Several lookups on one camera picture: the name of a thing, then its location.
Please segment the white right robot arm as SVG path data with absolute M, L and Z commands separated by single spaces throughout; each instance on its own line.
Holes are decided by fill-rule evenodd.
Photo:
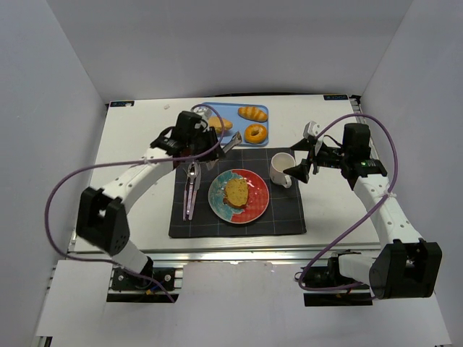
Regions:
M 339 169 L 364 205 L 366 219 L 372 222 L 381 246 L 377 257 L 352 250 L 333 253 L 321 276 L 308 267 L 302 270 L 297 279 L 300 287 L 306 291 L 336 291 L 366 285 L 376 299 L 431 296 L 441 248 L 424 240 L 390 192 L 392 184 L 382 162 L 371 155 L 369 126 L 345 125 L 342 142 L 329 147 L 323 142 L 320 125 L 311 121 L 292 149 L 307 152 L 307 157 L 284 173 L 306 183 L 320 167 Z

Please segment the white ceramic mug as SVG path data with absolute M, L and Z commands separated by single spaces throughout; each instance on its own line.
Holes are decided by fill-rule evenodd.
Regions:
M 271 181 L 286 189 L 292 185 L 291 176 L 285 174 L 284 171 L 296 165 L 295 159 L 288 153 L 277 153 L 271 159 L 270 178 Z

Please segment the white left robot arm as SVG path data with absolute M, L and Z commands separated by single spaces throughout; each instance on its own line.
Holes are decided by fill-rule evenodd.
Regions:
M 183 111 L 174 126 L 150 143 L 140 163 L 113 181 L 80 197 L 76 234 L 134 273 L 152 276 L 153 261 L 131 241 L 127 219 L 131 207 L 160 179 L 186 162 L 207 162 L 224 157 L 216 131 L 199 108 Z

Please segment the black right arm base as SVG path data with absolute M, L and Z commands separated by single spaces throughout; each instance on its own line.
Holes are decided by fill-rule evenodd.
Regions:
M 313 265 L 306 273 L 302 284 L 315 288 L 316 291 L 304 293 L 304 305 L 306 307 L 360 307 L 372 306 L 374 297 L 370 293 L 370 287 L 361 286 L 344 288 L 335 291 L 321 291 L 321 288 L 348 286 L 355 283 L 354 279 L 344 277 L 339 272 L 339 257 L 346 254 L 360 254 L 348 249 L 342 252 L 334 252 L 327 261 L 327 265 Z

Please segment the brown cake slice bread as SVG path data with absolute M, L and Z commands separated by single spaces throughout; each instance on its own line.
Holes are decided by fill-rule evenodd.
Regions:
M 248 185 L 245 179 L 230 179 L 225 185 L 225 200 L 229 205 L 242 207 L 247 204 Z

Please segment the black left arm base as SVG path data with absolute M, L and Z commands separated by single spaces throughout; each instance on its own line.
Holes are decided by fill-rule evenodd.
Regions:
M 109 303 L 174 303 L 182 286 L 183 271 L 175 267 L 154 267 L 149 281 L 115 267 L 110 277 L 106 301 Z

